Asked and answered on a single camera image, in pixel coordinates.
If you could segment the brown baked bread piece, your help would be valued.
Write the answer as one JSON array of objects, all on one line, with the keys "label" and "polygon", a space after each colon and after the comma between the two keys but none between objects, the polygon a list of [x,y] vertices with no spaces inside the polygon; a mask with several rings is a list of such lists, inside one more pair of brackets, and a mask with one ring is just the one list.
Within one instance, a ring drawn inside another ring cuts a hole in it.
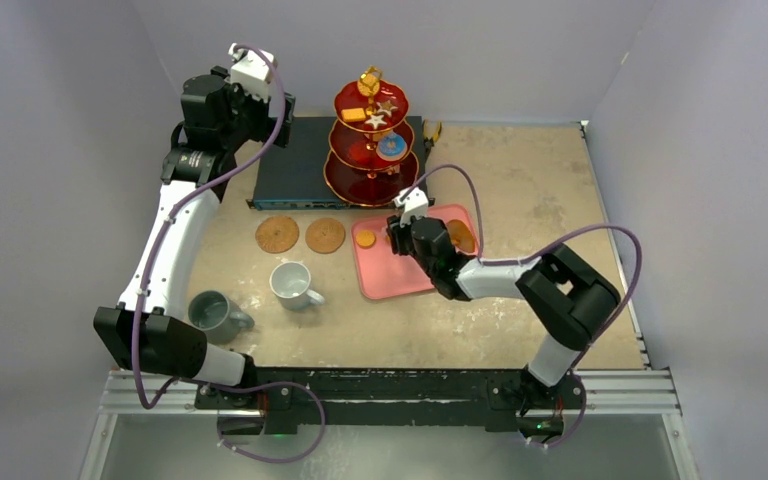
[{"label": "brown baked bread piece", "polygon": [[476,239],[469,226],[462,220],[453,219],[446,223],[452,244],[460,251],[473,254],[476,251]]}]

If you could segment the pink serving tray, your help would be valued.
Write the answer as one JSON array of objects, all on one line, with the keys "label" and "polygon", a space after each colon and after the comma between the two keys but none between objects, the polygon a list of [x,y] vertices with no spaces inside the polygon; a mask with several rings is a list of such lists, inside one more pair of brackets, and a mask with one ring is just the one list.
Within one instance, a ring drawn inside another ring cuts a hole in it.
[{"label": "pink serving tray", "polygon": [[[436,291],[431,280],[421,266],[410,256],[402,256],[392,252],[387,238],[388,218],[393,213],[367,217],[355,221],[351,227],[353,252],[360,290],[371,300],[384,300],[408,294]],[[427,218],[434,218],[448,224],[459,221],[474,237],[474,247],[471,252],[464,252],[455,247],[456,252],[474,256],[479,246],[478,229],[466,210],[460,204],[447,204],[429,207]],[[362,247],[357,243],[357,236],[362,231],[375,234],[375,242],[370,247]]]}]

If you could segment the round biscuit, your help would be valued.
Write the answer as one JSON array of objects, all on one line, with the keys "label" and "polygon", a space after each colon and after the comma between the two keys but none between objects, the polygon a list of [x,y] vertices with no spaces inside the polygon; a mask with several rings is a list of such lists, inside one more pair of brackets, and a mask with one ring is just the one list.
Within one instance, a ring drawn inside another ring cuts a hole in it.
[{"label": "round biscuit", "polygon": [[362,249],[368,249],[373,247],[377,242],[377,235],[371,230],[359,230],[355,234],[355,243]]}]

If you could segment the square yellow biscuit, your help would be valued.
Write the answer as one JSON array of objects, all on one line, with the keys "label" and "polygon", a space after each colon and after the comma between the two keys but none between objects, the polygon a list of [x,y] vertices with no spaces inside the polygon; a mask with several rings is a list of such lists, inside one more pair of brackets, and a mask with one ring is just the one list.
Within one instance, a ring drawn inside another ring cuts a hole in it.
[{"label": "square yellow biscuit", "polygon": [[341,109],[340,118],[345,123],[365,122],[367,119],[366,108],[355,107]]}]

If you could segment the red three-tier cake stand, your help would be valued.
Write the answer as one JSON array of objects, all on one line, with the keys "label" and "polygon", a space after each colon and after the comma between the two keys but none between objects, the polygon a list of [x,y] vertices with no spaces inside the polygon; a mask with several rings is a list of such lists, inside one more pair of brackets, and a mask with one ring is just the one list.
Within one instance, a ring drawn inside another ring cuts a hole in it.
[{"label": "red three-tier cake stand", "polygon": [[[367,73],[377,74],[381,78],[380,91],[373,98],[360,95],[356,88],[360,76]],[[355,107],[365,107],[367,118],[377,115],[376,103],[386,100],[391,100],[399,110],[392,117],[385,116],[388,124],[378,130],[372,130],[364,122],[345,123],[340,118],[341,109]],[[333,108],[336,122],[328,134],[331,155],[348,166],[352,173],[360,171],[370,179],[384,174],[388,180],[392,180],[396,175],[407,172],[408,159],[413,156],[412,149],[416,141],[415,131],[408,122],[410,101],[401,87],[384,78],[380,68],[370,66],[357,79],[346,83],[335,95]],[[400,162],[388,163],[376,154],[378,141],[390,132],[401,135],[407,142],[408,152]]]}]

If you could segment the white iced star cookie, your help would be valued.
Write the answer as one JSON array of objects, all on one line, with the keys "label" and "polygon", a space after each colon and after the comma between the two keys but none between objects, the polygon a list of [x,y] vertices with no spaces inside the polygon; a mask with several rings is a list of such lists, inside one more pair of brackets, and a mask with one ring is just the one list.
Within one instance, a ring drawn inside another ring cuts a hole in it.
[{"label": "white iced star cookie", "polygon": [[365,125],[369,126],[372,130],[378,130],[388,124],[388,121],[385,119],[385,116],[383,114],[379,115],[370,115],[364,122]]}]

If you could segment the woven rattan coaster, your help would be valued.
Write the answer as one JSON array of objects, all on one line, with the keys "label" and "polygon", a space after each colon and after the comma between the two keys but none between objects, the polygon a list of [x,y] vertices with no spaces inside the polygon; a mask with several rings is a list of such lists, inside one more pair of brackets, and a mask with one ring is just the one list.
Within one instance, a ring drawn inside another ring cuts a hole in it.
[{"label": "woven rattan coaster", "polygon": [[334,218],[323,217],[314,220],[306,230],[306,245],[319,254],[336,252],[344,243],[345,227]]},{"label": "woven rattan coaster", "polygon": [[255,241],[265,252],[283,253],[290,250],[299,239],[297,222],[285,215],[265,219],[255,231]]}]

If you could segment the blue frosted donut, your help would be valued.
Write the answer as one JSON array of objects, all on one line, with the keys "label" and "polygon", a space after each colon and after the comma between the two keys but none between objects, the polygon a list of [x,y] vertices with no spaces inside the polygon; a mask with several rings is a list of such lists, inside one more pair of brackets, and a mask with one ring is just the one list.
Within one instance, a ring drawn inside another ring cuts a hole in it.
[{"label": "blue frosted donut", "polygon": [[395,132],[390,132],[382,137],[376,147],[378,157],[388,163],[400,162],[407,152],[407,142]]}]

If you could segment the round biscuit tray corner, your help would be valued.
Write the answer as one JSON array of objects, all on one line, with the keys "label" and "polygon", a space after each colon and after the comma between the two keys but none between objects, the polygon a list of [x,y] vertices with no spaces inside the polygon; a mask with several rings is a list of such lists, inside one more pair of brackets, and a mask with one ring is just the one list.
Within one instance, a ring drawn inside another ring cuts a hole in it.
[{"label": "round biscuit tray corner", "polygon": [[360,95],[366,98],[373,98],[380,91],[379,75],[374,73],[367,73],[360,76],[356,83],[356,88]]}]

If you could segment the brown centred star cookie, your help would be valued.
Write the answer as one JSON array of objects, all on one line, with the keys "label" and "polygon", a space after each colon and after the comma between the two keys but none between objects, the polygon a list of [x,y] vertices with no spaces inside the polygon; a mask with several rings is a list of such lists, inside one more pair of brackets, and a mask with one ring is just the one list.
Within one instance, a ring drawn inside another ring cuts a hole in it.
[{"label": "brown centred star cookie", "polygon": [[383,102],[377,102],[377,115],[384,115],[387,117],[392,117],[395,112],[399,110],[399,107],[394,104],[391,100],[386,100]]}]

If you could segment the white ceramic mug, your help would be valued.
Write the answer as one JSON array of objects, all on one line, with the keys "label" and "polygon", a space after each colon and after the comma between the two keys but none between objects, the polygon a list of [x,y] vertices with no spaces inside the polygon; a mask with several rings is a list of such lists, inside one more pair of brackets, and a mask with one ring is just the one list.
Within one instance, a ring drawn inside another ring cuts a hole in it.
[{"label": "white ceramic mug", "polygon": [[288,310],[300,311],[322,306],[325,297],[312,289],[310,270],[299,262],[285,262],[276,266],[269,278],[269,286],[280,304]]}]

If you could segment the grey ceramic mug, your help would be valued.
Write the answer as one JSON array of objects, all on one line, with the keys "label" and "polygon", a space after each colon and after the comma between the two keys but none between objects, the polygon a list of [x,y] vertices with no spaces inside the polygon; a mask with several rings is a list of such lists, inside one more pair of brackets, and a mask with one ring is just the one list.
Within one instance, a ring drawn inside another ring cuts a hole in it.
[{"label": "grey ceramic mug", "polygon": [[191,324],[202,331],[212,344],[227,344],[241,332],[255,326],[254,319],[225,294],[208,290],[197,294],[189,303]]}]

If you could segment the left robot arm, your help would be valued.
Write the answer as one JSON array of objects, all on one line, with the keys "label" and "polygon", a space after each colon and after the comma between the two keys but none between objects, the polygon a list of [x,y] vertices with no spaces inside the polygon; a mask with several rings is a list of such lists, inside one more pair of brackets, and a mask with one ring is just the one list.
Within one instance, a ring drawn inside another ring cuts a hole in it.
[{"label": "left robot arm", "polygon": [[185,295],[202,237],[241,169],[236,152],[249,141],[264,149],[288,142],[294,99],[281,93],[279,115],[272,117],[272,87],[283,86],[270,65],[216,66],[184,83],[183,119],[162,163],[144,252],[116,305],[99,308],[93,320],[118,367],[220,384],[220,397],[235,409],[255,402],[258,382],[245,373],[246,356],[211,344],[185,322]]}]

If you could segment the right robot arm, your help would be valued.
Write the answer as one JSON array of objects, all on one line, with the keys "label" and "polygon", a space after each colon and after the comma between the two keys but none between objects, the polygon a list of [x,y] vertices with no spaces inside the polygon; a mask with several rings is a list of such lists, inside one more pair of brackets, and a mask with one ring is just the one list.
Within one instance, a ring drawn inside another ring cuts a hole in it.
[{"label": "right robot arm", "polygon": [[392,252],[412,258],[444,298],[528,303],[546,331],[521,381],[524,399],[536,407],[559,396],[561,379],[623,304],[616,287],[565,244],[608,227],[588,225],[527,257],[481,259],[459,251],[438,218],[386,219]]}]

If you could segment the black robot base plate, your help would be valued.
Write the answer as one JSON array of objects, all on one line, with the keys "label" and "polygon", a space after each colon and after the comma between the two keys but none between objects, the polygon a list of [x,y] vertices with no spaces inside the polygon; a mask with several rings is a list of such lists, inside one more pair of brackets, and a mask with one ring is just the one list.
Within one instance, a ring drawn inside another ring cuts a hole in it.
[{"label": "black robot base plate", "polygon": [[567,373],[545,388],[525,369],[256,368],[235,392],[201,387],[195,407],[250,412],[266,434],[301,425],[481,427],[487,432],[558,435],[564,411],[585,406]]}]

